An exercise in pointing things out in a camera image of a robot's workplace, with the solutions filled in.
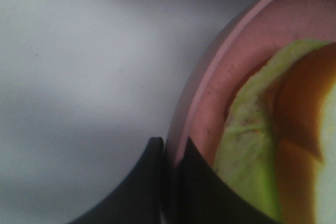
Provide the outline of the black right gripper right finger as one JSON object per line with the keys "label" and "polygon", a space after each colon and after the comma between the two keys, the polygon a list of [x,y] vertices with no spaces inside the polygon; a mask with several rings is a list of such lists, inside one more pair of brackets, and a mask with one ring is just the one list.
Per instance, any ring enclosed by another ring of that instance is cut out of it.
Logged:
{"label": "black right gripper right finger", "polygon": [[277,223],[233,192],[212,171],[189,138],[181,162],[179,223]]}

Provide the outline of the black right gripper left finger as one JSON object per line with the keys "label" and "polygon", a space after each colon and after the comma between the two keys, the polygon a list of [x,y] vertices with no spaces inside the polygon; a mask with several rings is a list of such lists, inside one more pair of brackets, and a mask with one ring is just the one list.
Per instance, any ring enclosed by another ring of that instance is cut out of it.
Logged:
{"label": "black right gripper left finger", "polygon": [[71,223],[161,223],[161,171],[164,141],[148,140],[127,177],[101,202]]}

